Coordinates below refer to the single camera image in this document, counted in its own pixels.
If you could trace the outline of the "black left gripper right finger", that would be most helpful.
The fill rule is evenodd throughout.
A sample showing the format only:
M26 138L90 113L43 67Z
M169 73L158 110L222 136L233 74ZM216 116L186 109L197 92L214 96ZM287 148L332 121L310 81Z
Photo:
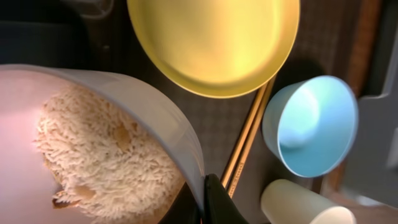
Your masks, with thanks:
M205 177L204 224L248 224L215 174Z

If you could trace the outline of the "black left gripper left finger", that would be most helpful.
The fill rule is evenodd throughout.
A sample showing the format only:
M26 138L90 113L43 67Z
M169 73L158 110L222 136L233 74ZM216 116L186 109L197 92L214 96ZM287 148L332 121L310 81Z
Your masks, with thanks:
M184 184L159 224L200 224L201 214L187 184Z

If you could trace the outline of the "white cup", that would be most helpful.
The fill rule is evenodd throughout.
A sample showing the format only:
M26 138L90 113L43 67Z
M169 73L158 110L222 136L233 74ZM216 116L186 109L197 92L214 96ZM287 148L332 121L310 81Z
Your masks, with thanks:
M264 189L261 209L272 224L356 224L346 207L285 179Z

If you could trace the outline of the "clump of cooked rice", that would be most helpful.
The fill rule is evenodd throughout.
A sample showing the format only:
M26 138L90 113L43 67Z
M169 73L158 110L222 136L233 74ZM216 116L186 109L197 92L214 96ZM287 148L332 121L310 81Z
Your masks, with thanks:
M184 184L154 137L82 86L44 103L35 145L61 186L54 207L78 207L94 223L157 223Z

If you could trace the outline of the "pink white bowl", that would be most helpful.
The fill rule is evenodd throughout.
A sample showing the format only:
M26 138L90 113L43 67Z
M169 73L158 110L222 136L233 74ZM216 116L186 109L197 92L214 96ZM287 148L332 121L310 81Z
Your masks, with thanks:
M201 214L205 166L200 142L187 117L163 93L118 73L10 64L1 66L1 222L91 222L77 208L53 208L58 187L33 143L42 104L71 82L118 105L157 138Z

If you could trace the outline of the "grey dishwasher rack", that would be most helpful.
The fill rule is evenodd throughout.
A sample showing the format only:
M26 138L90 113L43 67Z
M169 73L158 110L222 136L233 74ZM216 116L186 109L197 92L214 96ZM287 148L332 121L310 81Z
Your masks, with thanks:
M359 99L359 129L341 190L361 203L397 207L397 19L382 25L369 90Z

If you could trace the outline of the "light blue bowl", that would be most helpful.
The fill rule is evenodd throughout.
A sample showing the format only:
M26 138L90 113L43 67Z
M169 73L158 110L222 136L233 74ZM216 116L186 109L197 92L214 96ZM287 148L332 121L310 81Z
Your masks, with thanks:
M269 150L293 174L329 173L346 157L358 130L358 104L351 88L319 76L279 90L268 103L262 134Z

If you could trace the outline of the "yellow plate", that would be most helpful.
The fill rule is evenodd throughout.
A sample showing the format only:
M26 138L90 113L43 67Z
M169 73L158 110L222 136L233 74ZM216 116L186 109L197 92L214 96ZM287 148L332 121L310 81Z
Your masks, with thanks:
M233 98L267 83L299 28L299 0L128 0L152 63L197 95Z

